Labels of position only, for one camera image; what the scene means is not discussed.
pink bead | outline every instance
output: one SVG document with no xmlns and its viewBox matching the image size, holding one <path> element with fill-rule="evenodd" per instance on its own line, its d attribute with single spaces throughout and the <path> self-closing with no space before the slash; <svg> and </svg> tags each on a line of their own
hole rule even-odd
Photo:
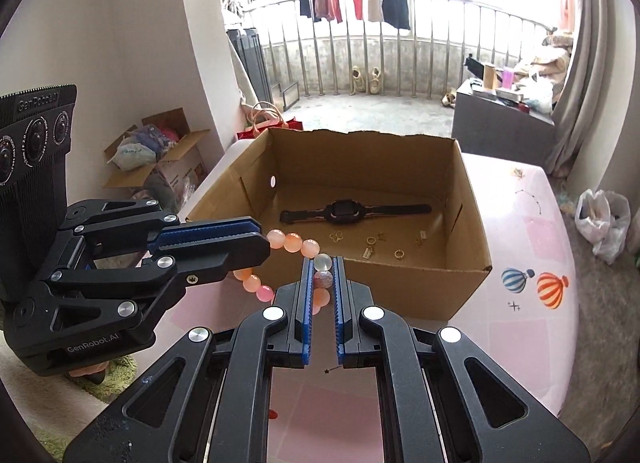
<svg viewBox="0 0 640 463">
<path fill-rule="evenodd" d="M 269 240 L 269 244 L 271 248 L 276 250 L 282 248 L 284 246 L 285 235 L 282 230 L 278 230 L 274 228 L 273 230 L 269 230 L 267 234 L 267 239 Z"/>
<path fill-rule="evenodd" d="M 330 271 L 316 271 L 314 273 L 314 288 L 331 288 L 334 276 Z"/>
<path fill-rule="evenodd" d="M 262 285 L 258 288 L 258 291 L 255 292 L 255 295 L 258 300 L 262 302 L 271 302 L 271 299 L 273 299 L 273 290 L 270 286 Z"/>
<path fill-rule="evenodd" d="M 313 259 L 318 255 L 318 253 L 320 253 L 320 245 L 314 239 L 306 239 L 302 242 L 300 253 L 309 259 Z"/>
<path fill-rule="evenodd" d="M 324 288 L 314 289 L 314 306 L 326 306 L 330 300 L 331 296 Z"/>
<path fill-rule="evenodd" d="M 284 249 L 287 252 L 298 252 L 302 248 L 302 237 L 298 234 L 287 234 L 284 238 Z"/>
<path fill-rule="evenodd" d="M 246 291 L 250 291 L 251 293 L 255 293 L 260 288 L 260 277 L 257 275 L 249 275 L 244 281 L 242 281 L 242 286 Z"/>
<path fill-rule="evenodd" d="M 249 279 L 249 275 L 254 273 L 253 268 L 235 269 L 234 275 L 238 281 L 246 281 Z"/>
</svg>

beaded bracelet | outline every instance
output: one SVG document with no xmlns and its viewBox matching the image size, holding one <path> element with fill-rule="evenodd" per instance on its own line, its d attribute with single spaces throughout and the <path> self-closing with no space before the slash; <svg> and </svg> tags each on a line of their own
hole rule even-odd
<svg viewBox="0 0 640 463">
<path fill-rule="evenodd" d="M 273 250 L 283 248 L 287 252 L 300 252 L 308 259 L 314 260 L 314 297 L 313 315 L 320 311 L 322 306 L 326 306 L 331 301 L 331 295 L 327 288 L 334 284 L 334 276 L 329 271 L 331 269 L 331 257 L 326 253 L 320 253 L 320 245 L 314 239 L 302 240 L 298 234 L 285 234 L 282 230 L 271 230 L 267 234 L 267 239 Z M 274 291 L 270 286 L 262 284 L 260 277 L 254 274 L 253 268 L 243 268 L 234 270 L 234 276 L 238 281 L 242 281 L 242 287 L 246 291 L 255 293 L 261 302 L 273 302 Z"/>
</svg>

camera lens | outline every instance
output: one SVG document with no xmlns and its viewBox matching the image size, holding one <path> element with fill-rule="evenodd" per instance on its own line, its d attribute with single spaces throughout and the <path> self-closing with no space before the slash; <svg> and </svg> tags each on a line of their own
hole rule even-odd
<svg viewBox="0 0 640 463">
<path fill-rule="evenodd" d="M 66 138 L 66 130 L 69 127 L 69 117 L 66 112 L 62 112 L 56 119 L 56 124 L 53 126 L 53 139 L 57 146 L 64 142 Z"/>
<path fill-rule="evenodd" d="M 43 118 L 33 120 L 24 135 L 24 159 L 28 166 L 39 162 L 47 145 L 47 122 Z"/>
<path fill-rule="evenodd" d="M 14 171 L 14 142 L 9 136 L 0 140 L 0 185 L 4 185 Z"/>
</svg>

shoe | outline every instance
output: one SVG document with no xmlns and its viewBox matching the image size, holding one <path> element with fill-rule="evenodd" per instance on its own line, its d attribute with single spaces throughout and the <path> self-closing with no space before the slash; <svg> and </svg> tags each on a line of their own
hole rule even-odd
<svg viewBox="0 0 640 463">
<path fill-rule="evenodd" d="M 371 70 L 371 80 L 369 81 L 369 93 L 377 95 L 380 93 L 380 68 L 377 66 Z"/>
<path fill-rule="evenodd" d="M 364 93 L 366 91 L 366 87 L 364 85 L 364 77 L 360 72 L 360 68 L 358 66 L 354 66 L 351 69 L 351 76 L 353 77 L 353 86 L 354 92 L 359 91 L 360 93 Z"/>
<path fill-rule="evenodd" d="M 452 89 L 449 91 L 449 93 L 447 93 L 446 95 L 444 95 L 444 97 L 442 97 L 442 105 L 445 106 L 446 108 L 456 107 L 456 90 Z"/>
</svg>

open cardboard box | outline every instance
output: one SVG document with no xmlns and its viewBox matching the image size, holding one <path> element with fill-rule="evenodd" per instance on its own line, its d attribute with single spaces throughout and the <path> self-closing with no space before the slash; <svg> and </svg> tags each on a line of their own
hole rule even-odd
<svg viewBox="0 0 640 463">
<path fill-rule="evenodd" d="M 120 170 L 115 168 L 104 184 L 104 188 L 119 187 L 142 187 L 149 174 L 154 169 L 158 169 L 169 183 L 172 189 L 176 190 L 180 180 L 189 176 L 193 172 L 195 178 L 200 184 L 206 177 L 206 170 L 202 162 L 197 143 L 201 138 L 209 133 L 209 130 L 194 131 L 189 129 L 189 124 L 184 116 L 182 108 L 174 109 L 142 120 L 143 125 L 155 124 L 157 127 L 167 127 L 178 133 L 180 141 L 175 144 L 156 164 L 148 164 L 133 170 Z M 104 150 L 107 159 L 113 158 L 116 150 L 127 132 L 137 128 L 136 125 L 131 126 L 125 133 L 122 133 L 108 148 Z"/>
<path fill-rule="evenodd" d="M 324 220 L 286 225 L 282 210 L 324 208 L 337 199 L 365 205 L 428 203 L 427 215 Z M 491 271 L 482 221 L 460 148 L 436 136 L 325 130 L 263 132 L 211 186 L 190 220 L 251 215 L 264 233 L 278 228 L 316 239 L 344 257 L 347 278 L 370 286 L 374 302 L 403 316 L 448 320 Z M 342 231 L 334 242 L 330 234 Z M 416 240 L 426 233 L 421 246 Z M 368 259 L 367 237 L 384 234 Z M 403 250 L 402 260 L 395 258 Z M 302 257 L 272 250 L 256 269 L 278 288 L 300 276 Z"/>
</svg>

